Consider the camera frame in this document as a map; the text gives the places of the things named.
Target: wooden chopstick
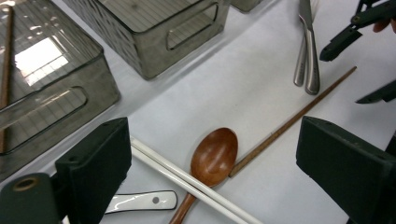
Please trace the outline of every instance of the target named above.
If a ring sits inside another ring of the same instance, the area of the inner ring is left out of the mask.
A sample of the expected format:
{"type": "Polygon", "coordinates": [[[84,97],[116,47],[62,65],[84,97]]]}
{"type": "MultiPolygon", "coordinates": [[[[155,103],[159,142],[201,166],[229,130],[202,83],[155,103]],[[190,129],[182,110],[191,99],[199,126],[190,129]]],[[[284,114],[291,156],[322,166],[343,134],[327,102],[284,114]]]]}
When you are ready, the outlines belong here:
{"type": "MultiPolygon", "coordinates": [[[[14,31],[14,9],[8,7],[7,18],[7,36],[6,36],[6,49],[4,53],[3,62],[3,78],[1,85],[0,95],[0,109],[6,107],[9,103],[9,80],[12,70],[12,35],[14,31]]],[[[0,153],[6,152],[7,149],[7,132],[6,129],[0,131],[0,153]]]]}
{"type": "Polygon", "coordinates": [[[306,114],[310,109],[317,105],[323,98],[325,98],[332,90],[334,90],[342,81],[349,77],[355,70],[356,66],[347,71],[343,76],[336,80],[326,91],[321,93],[315,100],[306,105],[300,112],[289,119],[284,125],[282,125],[276,132],[272,133],[267,139],[265,139],[261,144],[249,152],[245,158],[238,162],[231,170],[229,177],[234,177],[238,174],[245,166],[247,166],[253,159],[259,156],[266,148],[268,148],[275,140],[284,133],[291,125],[293,125],[297,120],[299,120],[304,114],[306,114]]]}

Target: wooden spoon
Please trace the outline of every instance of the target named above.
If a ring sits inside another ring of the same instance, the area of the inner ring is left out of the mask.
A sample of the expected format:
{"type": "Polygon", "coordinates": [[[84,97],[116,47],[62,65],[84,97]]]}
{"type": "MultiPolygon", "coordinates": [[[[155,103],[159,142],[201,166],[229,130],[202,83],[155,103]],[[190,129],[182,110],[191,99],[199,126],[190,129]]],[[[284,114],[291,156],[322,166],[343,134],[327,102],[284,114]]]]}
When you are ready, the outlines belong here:
{"type": "MultiPolygon", "coordinates": [[[[237,152],[238,141],[235,133],[228,128],[217,129],[195,149],[191,159],[191,175],[213,188],[231,172],[237,152]]],[[[169,223],[181,223],[194,201],[195,197],[187,193],[169,223]]]]}

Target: white chopstick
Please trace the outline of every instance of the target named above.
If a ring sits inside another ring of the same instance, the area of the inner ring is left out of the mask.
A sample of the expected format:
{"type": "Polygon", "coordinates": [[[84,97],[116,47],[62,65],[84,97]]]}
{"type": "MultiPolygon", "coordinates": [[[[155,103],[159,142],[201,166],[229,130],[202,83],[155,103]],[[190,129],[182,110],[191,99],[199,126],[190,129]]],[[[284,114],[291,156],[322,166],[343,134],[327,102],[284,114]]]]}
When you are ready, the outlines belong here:
{"type": "Polygon", "coordinates": [[[184,190],[188,191],[190,194],[194,195],[197,199],[203,201],[204,203],[209,204],[219,212],[221,212],[224,216],[229,217],[231,220],[235,221],[236,223],[243,223],[245,224],[246,221],[244,221],[242,218],[238,217],[236,214],[230,212],[220,204],[216,203],[213,201],[211,198],[209,198],[207,195],[203,194],[201,191],[198,189],[194,188],[193,186],[187,184],[185,181],[183,181],[181,178],[177,177],[176,175],[172,174],[170,171],[166,170],[164,167],[162,167],[160,164],[146,156],[144,153],[139,151],[136,147],[131,147],[132,150],[132,155],[137,157],[139,160],[144,162],[146,165],[150,166],[154,170],[162,173],[166,177],[168,177],[171,181],[176,183],[177,185],[181,186],[184,190]]]}
{"type": "Polygon", "coordinates": [[[155,166],[154,169],[163,173],[166,177],[170,178],[173,182],[194,195],[196,198],[213,206],[225,216],[231,218],[237,223],[261,223],[257,218],[253,217],[246,211],[234,205],[233,203],[216,193],[213,189],[201,183],[199,180],[187,174],[186,172],[175,166],[172,162],[168,161],[167,159],[156,153],[154,150],[132,137],[131,146],[133,155],[135,155],[138,159],[142,160],[152,168],[154,168],[153,166],[155,166]],[[144,154],[146,156],[145,160],[134,149],[144,154]]]}

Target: gray mesh basket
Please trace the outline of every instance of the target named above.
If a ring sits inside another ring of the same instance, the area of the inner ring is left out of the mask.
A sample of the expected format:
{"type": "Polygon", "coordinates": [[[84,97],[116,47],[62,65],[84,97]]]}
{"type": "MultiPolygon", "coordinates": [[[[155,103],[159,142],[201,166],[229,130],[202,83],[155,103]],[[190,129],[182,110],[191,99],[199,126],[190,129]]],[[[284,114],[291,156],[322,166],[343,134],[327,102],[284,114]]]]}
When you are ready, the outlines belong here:
{"type": "MultiPolygon", "coordinates": [[[[0,139],[6,143],[0,181],[120,99],[97,42],[49,0],[14,2],[9,105],[0,108],[0,132],[6,134],[0,139]]],[[[6,10],[0,14],[4,48],[8,16],[6,10]]],[[[0,50],[1,65],[4,60],[0,50]]]]}
{"type": "Polygon", "coordinates": [[[224,29],[230,0],[64,0],[144,79],[224,29]]]}
{"type": "Polygon", "coordinates": [[[257,6],[262,0],[232,0],[233,7],[238,8],[240,11],[248,13],[251,9],[257,6]]]}

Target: white table surface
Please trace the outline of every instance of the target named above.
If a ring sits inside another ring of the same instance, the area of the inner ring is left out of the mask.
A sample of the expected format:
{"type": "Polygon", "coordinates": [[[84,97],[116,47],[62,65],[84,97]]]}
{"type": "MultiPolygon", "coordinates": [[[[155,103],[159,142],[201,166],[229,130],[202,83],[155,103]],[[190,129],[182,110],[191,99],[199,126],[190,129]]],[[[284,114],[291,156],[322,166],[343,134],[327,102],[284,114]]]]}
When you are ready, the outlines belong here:
{"type": "MultiPolygon", "coordinates": [[[[194,149],[208,133],[233,129],[238,160],[315,96],[292,77],[303,38],[298,0],[263,0],[248,14],[231,7],[225,30],[179,63],[146,81],[124,62],[62,0],[54,2],[104,48],[121,100],[11,179],[34,172],[54,173],[53,161],[99,124],[127,117],[130,133],[186,172],[194,149]]],[[[314,23],[318,53],[343,30],[359,0],[321,1],[314,23]]],[[[396,34],[387,28],[363,37],[333,62],[319,62],[321,90],[354,65],[358,70],[307,116],[333,122],[385,149],[396,129],[396,101],[358,105],[356,100],[396,78],[396,34]]],[[[341,208],[296,165],[301,122],[216,191],[263,223],[346,223],[341,208]]],[[[181,203],[186,191],[133,158],[119,193],[170,189],[181,203]]],[[[101,223],[168,223],[175,211],[106,215],[101,223]]],[[[232,223],[205,203],[196,203],[185,223],[232,223]]]]}

